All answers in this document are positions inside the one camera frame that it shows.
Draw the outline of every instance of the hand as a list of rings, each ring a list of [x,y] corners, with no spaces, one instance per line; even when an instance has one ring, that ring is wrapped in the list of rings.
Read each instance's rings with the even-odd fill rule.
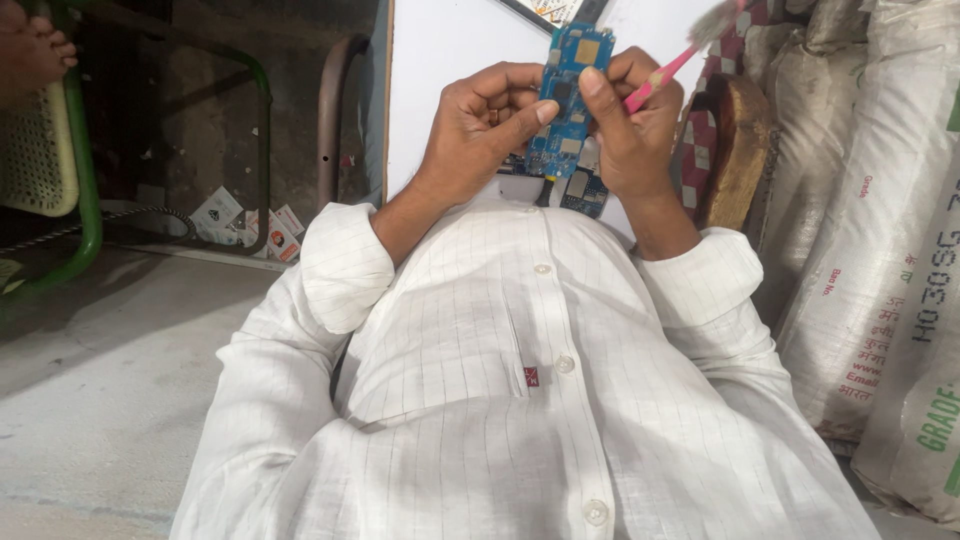
[[[671,81],[632,115],[622,105],[659,68],[631,47],[611,59],[606,77],[592,67],[580,75],[580,90],[595,122],[591,133],[600,143],[600,174],[621,201],[676,197],[668,170],[684,89]]]
[[[409,187],[447,209],[472,199],[557,115],[556,101],[538,101],[542,78],[542,64],[501,62],[444,88]]]
[[[580,75],[580,90],[600,143],[600,175],[620,199],[647,260],[678,257],[700,243],[670,183],[669,167],[684,90],[671,82],[627,115],[623,100],[660,68],[636,47],[613,57],[607,77],[593,68]]]

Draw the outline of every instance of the pink toothbrush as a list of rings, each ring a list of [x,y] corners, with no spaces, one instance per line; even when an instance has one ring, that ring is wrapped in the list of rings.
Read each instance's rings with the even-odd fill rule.
[[[719,39],[731,26],[736,24],[736,18],[740,16],[746,5],[747,0],[724,0],[723,4],[700,17],[693,24],[687,38],[690,42],[690,48],[680,54],[676,60],[654,71],[643,86],[623,100],[623,106],[627,108],[627,112],[633,114],[640,110],[651,94],[673,81],[674,75],[680,71],[681,67],[684,67],[684,64],[694,55],[709,47],[711,43]]]

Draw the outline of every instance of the red logo tag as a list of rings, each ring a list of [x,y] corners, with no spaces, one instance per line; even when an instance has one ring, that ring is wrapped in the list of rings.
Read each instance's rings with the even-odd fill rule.
[[[540,379],[537,378],[537,368],[523,368],[523,375],[527,376],[527,386],[540,386]]]

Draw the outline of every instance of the black cable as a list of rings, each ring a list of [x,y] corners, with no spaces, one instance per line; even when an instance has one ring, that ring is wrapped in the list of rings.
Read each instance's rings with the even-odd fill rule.
[[[164,207],[145,207],[145,208],[142,208],[142,209],[133,209],[133,210],[126,210],[126,211],[122,211],[122,212],[115,212],[115,213],[112,213],[112,214],[103,216],[103,220],[104,220],[104,221],[109,221],[109,220],[112,220],[112,219],[118,219],[118,218],[121,218],[121,217],[127,217],[127,216],[129,216],[129,215],[134,215],[134,214],[144,213],[144,212],[159,212],[159,213],[164,213],[164,214],[167,214],[167,215],[172,215],[172,216],[176,217],[177,219],[179,219],[181,222],[183,222],[183,225],[186,225],[186,229],[187,229],[186,234],[183,235],[183,236],[181,236],[180,238],[174,240],[173,242],[170,242],[170,243],[172,243],[172,244],[176,244],[177,242],[182,242],[183,240],[188,240],[188,239],[194,237],[194,236],[197,234],[197,226],[193,224],[193,220],[191,220],[189,217],[187,217],[186,214],[180,213],[180,212],[178,212],[178,211],[176,211],[176,210],[173,210],[173,209],[164,208]],[[77,225],[74,225],[74,226],[72,226],[72,227],[68,227],[68,228],[66,228],[66,229],[60,229],[59,231],[53,231],[52,233],[45,234],[45,235],[43,235],[43,236],[34,238],[34,239],[32,239],[32,240],[27,240],[27,241],[25,241],[25,242],[20,242],[19,244],[12,245],[12,246],[9,247],[9,248],[0,248],[0,255],[5,255],[5,254],[7,254],[7,253],[11,253],[11,252],[14,252],[14,251],[19,251],[19,250],[22,250],[22,249],[24,249],[24,248],[29,248],[29,247],[31,247],[31,246],[36,246],[37,244],[46,242],[47,240],[53,240],[54,238],[59,238],[59,237],[65,235],[65,234],[70,234],[70,233],[73,233],[74,231],[78,231],[78,230],[82,229],[83,227],[84,227],[83,224],[77,224]]]
[[[540,191],[540,197],[537,198],[535,205],[543,209],[550,206],[550,192],[553,191],[553,184],[555,184],[554,181],[543,179],[543,190]]]

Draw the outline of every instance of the gray floor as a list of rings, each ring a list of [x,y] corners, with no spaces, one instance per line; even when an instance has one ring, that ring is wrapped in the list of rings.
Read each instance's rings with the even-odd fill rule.
[[[166,538],[221,365],[279,276],[107,249],[0,323],[0,523],[11,540]]]

